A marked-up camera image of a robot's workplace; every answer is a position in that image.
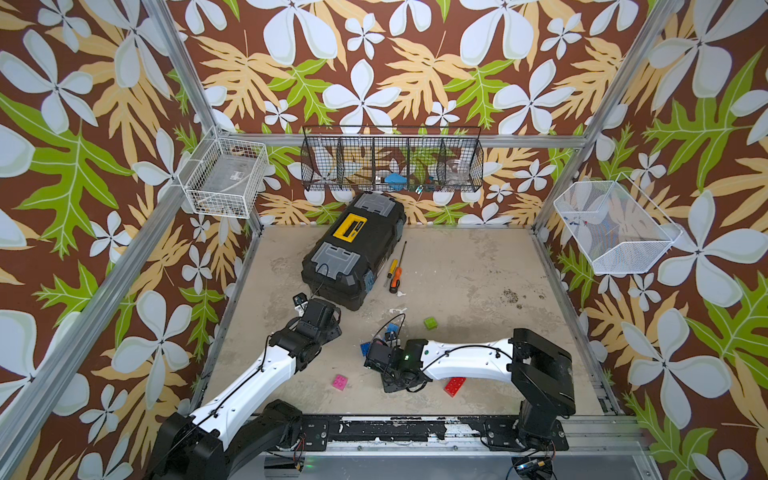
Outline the red long lego brick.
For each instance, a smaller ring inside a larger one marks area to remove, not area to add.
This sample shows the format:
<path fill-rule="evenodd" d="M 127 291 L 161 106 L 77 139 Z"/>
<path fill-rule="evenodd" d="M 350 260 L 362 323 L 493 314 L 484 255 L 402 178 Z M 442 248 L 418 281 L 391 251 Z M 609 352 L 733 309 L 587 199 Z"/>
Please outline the red long lego brick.
<path fill-rule="evenodd" d="M 466 382 L 465 377 L 451 378 L 444 387 L 444 392 L 450 397 L 455 397 Z"/>

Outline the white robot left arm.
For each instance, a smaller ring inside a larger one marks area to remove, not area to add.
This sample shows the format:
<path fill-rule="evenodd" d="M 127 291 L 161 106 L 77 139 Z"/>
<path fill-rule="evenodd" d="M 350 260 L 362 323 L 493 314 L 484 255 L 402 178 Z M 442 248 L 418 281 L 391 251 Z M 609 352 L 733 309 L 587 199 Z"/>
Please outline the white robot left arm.
<path fill-rule="evenodd" d="M 213 400 L 160 427 L 146 479 L 228 479 L 263 452 L 301 445 L 303 414 L 267 398 L 342 334 L 341 310 L 296 297 L 299 315 L 271 334 L 255 363 Z"/>

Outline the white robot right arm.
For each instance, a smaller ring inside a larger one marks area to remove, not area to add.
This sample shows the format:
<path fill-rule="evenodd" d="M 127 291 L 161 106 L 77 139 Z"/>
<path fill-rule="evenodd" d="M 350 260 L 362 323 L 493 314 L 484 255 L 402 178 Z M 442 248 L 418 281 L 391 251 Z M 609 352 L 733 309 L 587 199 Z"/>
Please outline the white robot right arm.
<path fill-rule="evenodd" d="M 523 396 L 519 413 L 509 434 L 486 433 L 491 449 L 564 446 L 560 420 L 576 413 L 571 354 L 527 328 L 485 343 L 410 339 L 396 345 L 376 338 L 368 347 L 364 367 L 380 374 L 387 393 L 417 393 L 433 381 L 454 378 L 514 386 Z"/>

